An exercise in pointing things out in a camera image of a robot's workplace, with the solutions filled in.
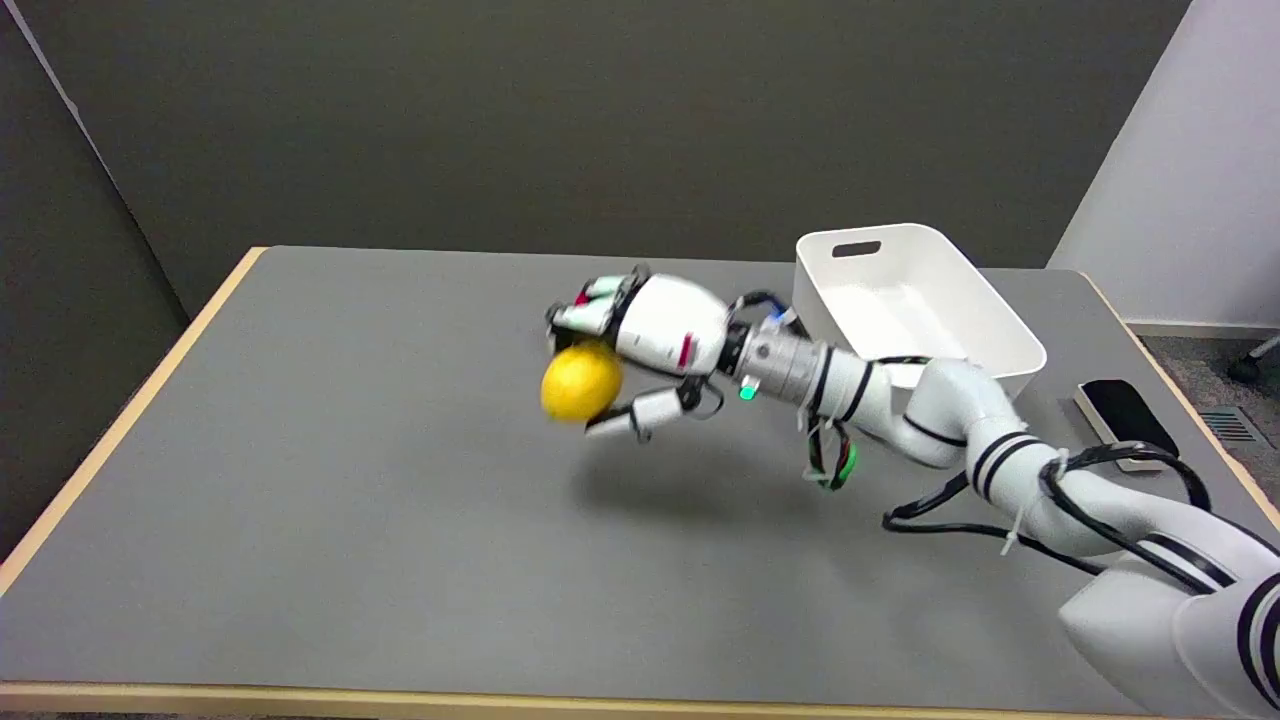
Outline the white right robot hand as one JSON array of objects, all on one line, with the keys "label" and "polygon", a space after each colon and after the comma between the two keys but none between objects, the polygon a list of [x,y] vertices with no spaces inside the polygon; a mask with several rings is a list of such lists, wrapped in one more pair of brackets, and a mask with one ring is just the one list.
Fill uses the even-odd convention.
[{"label": "white right robot hand", "polygon": [[552,304],[545,319],[556,351],[596,341],[621,360],[673,379],[584,423],[588,437],[630,433],[646,442],[657,427],[700,405],[728,340],[731,306],[691,281],[636,265],[588,281],[573,301]]}]

